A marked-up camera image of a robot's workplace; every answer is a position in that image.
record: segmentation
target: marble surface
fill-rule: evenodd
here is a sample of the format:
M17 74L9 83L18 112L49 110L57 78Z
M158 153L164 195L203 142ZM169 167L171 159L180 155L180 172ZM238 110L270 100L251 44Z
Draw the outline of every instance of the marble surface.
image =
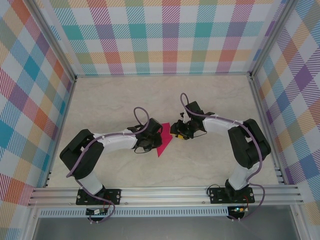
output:
M72 177L66 178L69 171L59 153L80 130L111 133L135 126L136 106L160 123L173 124L183 111L182 92L204 112L259 121L244 75L79 78L48 186L78 186ZM138 116L146 120L143 112ZM159 158L155 149L145 154L131 149L103 154L94 171L106 187L209 186L224 185L235 165L229 138L210 133L187 141L173 138ZM278 184L270 156L252 183Z

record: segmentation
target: plaid backdrop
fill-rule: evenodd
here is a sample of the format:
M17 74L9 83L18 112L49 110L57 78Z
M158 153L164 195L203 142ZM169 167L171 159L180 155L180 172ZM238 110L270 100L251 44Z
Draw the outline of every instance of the plaid backdrop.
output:
M0 240L42 187L71 80L22 0L0 0Z
M247 72L280 0L37 3L76 73L202 74Z
M290 184L320 239L320 0L300 0L256 82Z

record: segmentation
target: metal bracket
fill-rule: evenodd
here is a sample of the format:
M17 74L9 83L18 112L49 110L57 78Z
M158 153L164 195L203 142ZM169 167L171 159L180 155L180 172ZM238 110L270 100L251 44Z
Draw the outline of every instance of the metal bracket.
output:
M211 187L209 188L210 203L211 204L253 204L255 203L254 191L251 187L246 187L243 195L237 197L234 201L230 201L226 193L225 187Z
M121 199L121 189L105 189L103 198L110 200L114 203L114 205L119 205ZM93 198L89 196L83 189L79 189L75 204L82 206L103 205L104 201Z

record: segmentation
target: metal rail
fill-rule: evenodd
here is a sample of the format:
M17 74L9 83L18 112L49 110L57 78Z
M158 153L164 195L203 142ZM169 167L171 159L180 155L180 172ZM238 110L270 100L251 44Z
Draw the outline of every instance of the metal rail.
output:
M303 203L296 185L265 185L263 205L299 205ZM197 207L236 206L236 203L210 204L206 186L194 187L122 187L121 201L117 208L127 207ZM263 192L253 187L255 203L258 205ZM32 208L79 208L76 205L78 188L35 188L29 201Z

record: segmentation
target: purple cable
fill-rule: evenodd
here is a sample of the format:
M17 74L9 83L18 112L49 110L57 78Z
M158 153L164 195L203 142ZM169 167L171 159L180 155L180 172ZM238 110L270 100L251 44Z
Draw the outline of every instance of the purple cable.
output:
M93 140L92 140L91 142L89 142L89 144L84 148L84 150L83 150L82 153L80 154L79 158L78 158L77 161L75 162L73 168L72 168L72 169L70 170L70 172L66 175L66 177L69 178L69 177L74 173L74 171L77 169L77 167L78 167L81 159L83 158L84 154L86 153L86 151L88 151L89 147L90 147L93 143L95 143L96 141L98 141L98 140L100 140L100 139L102 139L102 138L106 138L106 137L110 137L110 136L117 136L117 135L133 136L133 135L140 134L140 133L142 133L144 130L146 130L147 127L148 127L148 125L149 125L149 120L150 120L149 114L148 114L148 112L147 112L143 107L140 107L140 106L137 106L137 107L135 107L135 108L133 109L134 117L135 117L135 119L138 121L138 123L139 123L140 125L142 125L142 124L141 124L141 122L139 121L139 119L138 119L138 117L137 117L137 114L136 114L136 110L137 110L137 109L141 109L142 111L144 111L144 113L145 113L145 115L146 115L146 117L147 117L146 124L145 124L145 126L144 126L142 129L140 129L139 131L136 131L136 132L131 132L131 133L123 133L123 132L108 133L108 134L105 134L105 135L102 135L102 136L99 136L99 137L93 139ZM102 197L98 197L98 196L95 196L95 195L91 194L77 179L76 179L75 181L76 181L76 182L82 187L82 189L83 189L88 195L90 195L91 197L93 197L93 198L95 198L95 199L98 199L98 200L101 200L101 201L104 201L104 202L106 202L106 203L108 203L108 204L111 204L111 205L113 206L113 210L112 210L112 212L111 212L108 216L106 216L106 217L105 217L104 219L102 219L101 221L95 221L95 223L97 223L97 224L103 223L104 221L106 221L107 219L109 219L109 218L112 216L112 214L115 213L116 206L115 206L115 204L114 204L112 201L109 201L109 200L104 199L104 198L102 198ZM91 223L94 222L94 221L91 219L91 215L89 216L89 219L90 219Z
M258 156L259 156L259 167L258 167L258 169L257 169L254 173L252 173L250 176L248 176L248 178L246 179L246 181L249 182L249 180L250 180L254 175L257 175L257 174L261 171L262 162L263 162L261 150L260 150L259 145L258 145L258 143L257 143L257 140L254 138L253 134L252 134L252 133L249 131L249 129L248 129L246 126L244 126L241 122L234 121L234 120L231 120L231 119L228 119L228 118L224 118L224 117L220 117L220 116L210 116L210 115L198 114L198 113L195 113L195 112L190 111L190 110L186 107L186 105L184 104L184 101L183 101L183 99L182 99L183 96L185 97L187 104L189 104L189 99L188 99L187 94L185 94L184 92L181 93L181 95L180 95L181 104L182 104L182 106L184 107L184 109L185 109L188 113L190 113L190 114L192 114L192 115L195 115L195 116L198 116L198 117L204 117L204 118L210 118L210 119L218 119L218 120L225 121L225 122L227 122L227 123L237 124L237 125L239 125L240 127L242 127L242 128L248 133L248 135L249 135L250 138L252 139L252 142L253 142L253 144L254 144L257 152L258 152ZM262 199L261 199L259 205L257 206L257 208L255 209L255 211L253 212L253 213L255 213L255 212L257 212L257 209L258 209L258 208L262 205L262 203L264 202L264 200L265 200L265 195L266 195L266 191L265 191L265 188L264 188L262 185L253 184L253 183L249 183L249 184L252 185L252 186L260 187L260 188L262 189L262 192L263 192ZM245 217L242 218L242 219L247 219L249 216L253 215L253 213L251 213L251 214L248 215L248 216L245 216Z

